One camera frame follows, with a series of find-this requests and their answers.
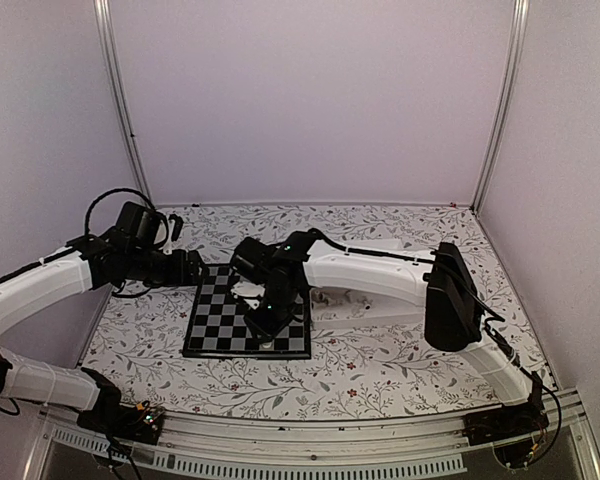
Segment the white plastic tray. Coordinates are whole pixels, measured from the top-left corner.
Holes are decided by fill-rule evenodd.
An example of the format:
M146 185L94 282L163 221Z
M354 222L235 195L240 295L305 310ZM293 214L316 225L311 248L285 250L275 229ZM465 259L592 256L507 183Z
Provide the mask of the white plastic tray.
M303 264L317 329L418 325L424 322L433 256L398 239L358 240L340 251L318 240Z

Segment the black grey chessboard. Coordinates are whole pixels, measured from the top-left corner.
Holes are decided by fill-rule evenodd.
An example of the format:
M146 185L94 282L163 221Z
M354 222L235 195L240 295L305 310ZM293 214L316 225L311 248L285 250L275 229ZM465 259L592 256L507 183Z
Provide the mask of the black grey chessboard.
M305 321L293 321L263 349L250 333L243 315L247 306L230 293L241 280L227 264L211 264L198 284L182 355L187 358L308 360L311 358L310 307L305 301Z

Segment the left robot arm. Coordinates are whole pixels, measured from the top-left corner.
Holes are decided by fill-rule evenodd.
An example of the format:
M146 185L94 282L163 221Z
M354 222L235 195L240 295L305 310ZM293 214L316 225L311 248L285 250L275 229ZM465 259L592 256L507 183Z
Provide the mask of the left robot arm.
M0 337L31 316L69 297L129 281L147 291L193 286L208 268L195 250L174 248L182 219L157 210L148 198L126 202L113 226L96 235L85 213L83 232L53 254L0 277ZM21 399L86 412L108 434L128 426L121 392L90 369L66 369L0 348L0 399Z

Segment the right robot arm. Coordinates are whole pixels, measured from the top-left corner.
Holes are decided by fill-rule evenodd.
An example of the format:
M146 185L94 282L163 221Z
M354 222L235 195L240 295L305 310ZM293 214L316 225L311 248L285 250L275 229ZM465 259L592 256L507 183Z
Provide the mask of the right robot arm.
M503 406L496 422L504 435L519 435L544 411L541 377L521 365L492 327L503 318L480 299L452 243L422 252L379 250L338 243L311 228L277 244L247 237L234 249L230 267L242 278L232 293L247 304L247 325L265 342L293 320L297 298L308 298L314 289L389 297L422 312L432 348L459 354L490 384Z

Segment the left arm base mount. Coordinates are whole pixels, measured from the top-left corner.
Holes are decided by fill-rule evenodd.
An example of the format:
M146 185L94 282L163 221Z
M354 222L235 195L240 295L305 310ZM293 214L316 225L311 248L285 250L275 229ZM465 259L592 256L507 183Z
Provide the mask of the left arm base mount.
M166 410L145 400L122 405L117 397L99 398L94 407L78 414L77 425L115 439L157 445Z

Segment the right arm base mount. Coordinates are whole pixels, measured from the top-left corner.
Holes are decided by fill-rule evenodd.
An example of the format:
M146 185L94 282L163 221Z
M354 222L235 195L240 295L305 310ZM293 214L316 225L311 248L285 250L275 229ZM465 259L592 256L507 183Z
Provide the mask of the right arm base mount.
M549 426L543 407L531 403L503 406L467 414L462 420L462 436L470 446L504 441L493 448L493 453L506 469L527 468L541 458Z

